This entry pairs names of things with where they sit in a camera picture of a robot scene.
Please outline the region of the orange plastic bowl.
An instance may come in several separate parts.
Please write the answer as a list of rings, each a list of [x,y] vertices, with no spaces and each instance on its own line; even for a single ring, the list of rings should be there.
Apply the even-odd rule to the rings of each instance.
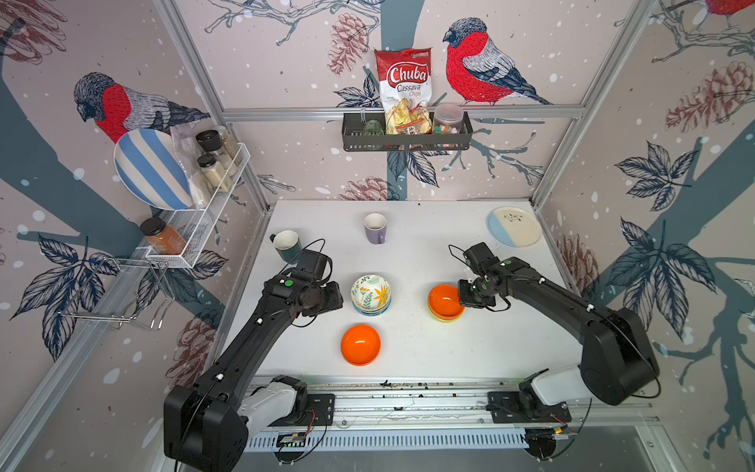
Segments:
[[[356,324],[342,336],[340,351],[347,363],[367,366],[381,353],[381,337],[372,326]]]
[[[428,308],[434,317],[462,316],[465,308],[460,304],[458,289],[441,284],[434,287],[428,296]]]

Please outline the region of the yellow flower ceramic bowl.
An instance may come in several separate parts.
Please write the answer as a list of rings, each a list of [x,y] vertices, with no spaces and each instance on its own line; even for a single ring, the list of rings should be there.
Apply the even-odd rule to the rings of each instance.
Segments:
[[[391,300],[391,287],[381,275],[362,275],[353,283],[350,297],[364,309],[376,310]]]

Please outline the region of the orange plastic bowl front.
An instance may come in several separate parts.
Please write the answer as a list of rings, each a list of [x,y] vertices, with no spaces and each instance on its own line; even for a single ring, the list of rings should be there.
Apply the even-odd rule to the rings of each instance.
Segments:
[[[340,351],[347,363],[367,366],[381,353],[381,337],[372,326],[356,324],[342,336]]]

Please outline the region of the blue yellow patterned bowl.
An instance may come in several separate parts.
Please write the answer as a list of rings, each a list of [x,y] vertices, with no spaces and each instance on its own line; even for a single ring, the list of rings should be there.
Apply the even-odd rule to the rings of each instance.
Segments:
[[[360,315],[366,316],[366,317],[379,316],[379,315],[383,314],[384,312],[386,312],[389,309],[390,305],[391,305],[391,302],[389,301],[389,302],[387,302],[387,304],[383,305],[379,309],[376,309],[376,310],[367,310],[367,309],[364,309],[363,307],[359,306],[358,304],[352,302],[352,306],[357,311],[357,313],[359,313]]]

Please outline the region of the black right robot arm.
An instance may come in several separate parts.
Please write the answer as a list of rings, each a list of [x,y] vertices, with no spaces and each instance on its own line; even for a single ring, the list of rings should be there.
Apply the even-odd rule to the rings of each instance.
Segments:
[[[463,307],[493,311],[497,299],[507,303],[514,298],[555,322],[582,346],[579,363],[540,371],[519,384],[523,412],[582,398],[615,406],[641,397],[643,387],[660,381],[644,324],[632,310],[595,305],[517,257],[500,260],[485,243],[465,250],[461,261],[476,275],[472,282],[458,282]]]

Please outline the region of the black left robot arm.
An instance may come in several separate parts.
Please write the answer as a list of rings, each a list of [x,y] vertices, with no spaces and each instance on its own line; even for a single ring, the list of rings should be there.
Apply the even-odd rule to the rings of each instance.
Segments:
[[[307,386],[277,376],[249,393],[263,360],[297,318],[343,306],[332,260],[306,249],[298,263],[267,280],[249,321],[190,387],[175,387],[163,403],[164,454],[200,471],[230,471],[249,438],[277,421],[308,416]]]

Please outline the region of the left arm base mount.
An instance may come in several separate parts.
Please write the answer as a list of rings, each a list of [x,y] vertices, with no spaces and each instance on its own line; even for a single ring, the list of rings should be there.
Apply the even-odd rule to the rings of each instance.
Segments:
[[[249,397],[252,419],[267,420],[267,427],[331,426],[336,396],[309,393],[308,385],[289,376],[277,376]]]

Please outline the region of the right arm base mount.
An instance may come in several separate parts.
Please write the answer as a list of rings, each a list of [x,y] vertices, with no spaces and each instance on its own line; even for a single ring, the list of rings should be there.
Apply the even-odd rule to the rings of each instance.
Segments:
[[[558,423],[567,425],[571,414],[565,402],[546,405],[537,397],[532,383],[547,370],[526,378],[519,384],[518,391],[490,391],[487,393],[486,410],[491,413],[495,424],[540,424]]]

